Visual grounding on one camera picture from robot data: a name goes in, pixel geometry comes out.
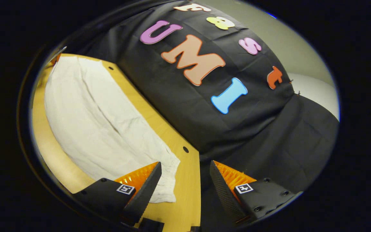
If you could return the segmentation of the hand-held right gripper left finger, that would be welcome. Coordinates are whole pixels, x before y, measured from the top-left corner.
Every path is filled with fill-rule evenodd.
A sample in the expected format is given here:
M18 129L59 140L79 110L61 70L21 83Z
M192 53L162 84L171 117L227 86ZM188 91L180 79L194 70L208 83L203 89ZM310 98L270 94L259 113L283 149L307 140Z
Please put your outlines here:
M115 180L101 178L73 197L106 220L134 226L150 203L161 175L161 162L153 162Z

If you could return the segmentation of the black backdrop cloth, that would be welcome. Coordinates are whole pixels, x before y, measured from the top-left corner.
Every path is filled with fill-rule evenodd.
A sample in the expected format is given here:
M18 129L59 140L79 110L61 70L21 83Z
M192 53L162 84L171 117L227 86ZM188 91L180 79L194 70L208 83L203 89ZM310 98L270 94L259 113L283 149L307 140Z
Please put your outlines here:
M251 29L200 0L138 0L69 40L72 54L115 63L199 151L202 232L251 231L223 209L216 160L254 179L305 191L331 156L338 119L298 96Z

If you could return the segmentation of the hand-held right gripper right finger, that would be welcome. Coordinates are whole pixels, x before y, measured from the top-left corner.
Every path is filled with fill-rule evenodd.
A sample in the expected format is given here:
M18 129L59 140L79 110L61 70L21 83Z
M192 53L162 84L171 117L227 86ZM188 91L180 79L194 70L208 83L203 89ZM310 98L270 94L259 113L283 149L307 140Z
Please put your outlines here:
M209 173L223 209L236 226L265 220L302 194L270 178L254 179L216 160L211 161Z

